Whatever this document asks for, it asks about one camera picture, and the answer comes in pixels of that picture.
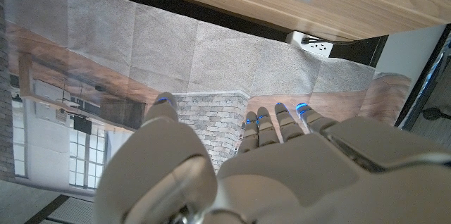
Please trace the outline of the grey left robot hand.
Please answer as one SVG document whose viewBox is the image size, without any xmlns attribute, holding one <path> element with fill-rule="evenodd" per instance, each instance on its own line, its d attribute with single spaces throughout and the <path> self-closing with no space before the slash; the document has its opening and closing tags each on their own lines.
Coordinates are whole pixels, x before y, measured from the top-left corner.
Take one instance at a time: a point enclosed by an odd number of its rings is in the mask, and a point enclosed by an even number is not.
<svg viewBox="0 0 451 224">
<path fill-rule="evenodd" d="M 104 169 L 96 223 L 449 223 L 450 151 L 377 120 L 305 103 L 250 112 L 215 170 L 168 92 Z"/>
</svg>

